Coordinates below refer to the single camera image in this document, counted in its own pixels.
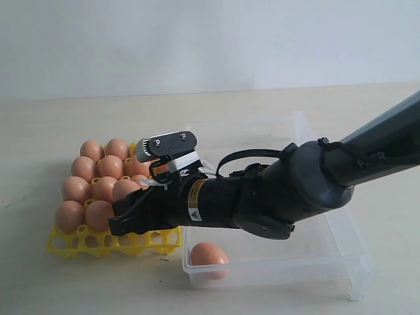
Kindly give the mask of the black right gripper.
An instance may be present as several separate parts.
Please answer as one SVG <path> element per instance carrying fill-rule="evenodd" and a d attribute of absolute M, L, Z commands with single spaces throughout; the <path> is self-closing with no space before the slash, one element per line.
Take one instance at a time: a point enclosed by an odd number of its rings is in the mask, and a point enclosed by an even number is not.
<path fill-rule="evenodd" d="M 241 229 L 270 240 L 286 240 L 294 224 L 271 206 L 274 194 L 262 186 L 266 165 L 254 163 L 228 177 L 194 175 L 181 185 L 136 190 L 112 202 L 111 235 L 138 235 L 177 226 Z M 118 216 L 137 212 L 140 217 Z"/>

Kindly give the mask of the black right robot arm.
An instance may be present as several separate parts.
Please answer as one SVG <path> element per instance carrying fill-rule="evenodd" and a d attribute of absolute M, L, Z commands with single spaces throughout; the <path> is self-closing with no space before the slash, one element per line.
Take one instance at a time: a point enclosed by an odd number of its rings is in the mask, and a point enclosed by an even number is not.
<path fill-rule="evenodd" d="M 153 174 L 145 190 L 112 204 L 114 236 L 144 234 L 177 226 L 241 229 L 286 240 L 295 223 L 344 207 L 356 185 L 419 165 L 419 95 L 413 94 L 339 142 L 319 138 L 282 150 L 249 149 L 227 155 L 273 158 L 228 176 L 207 174 L 196 136 L 178 131 L 141 139 L 136 158 Z"/>

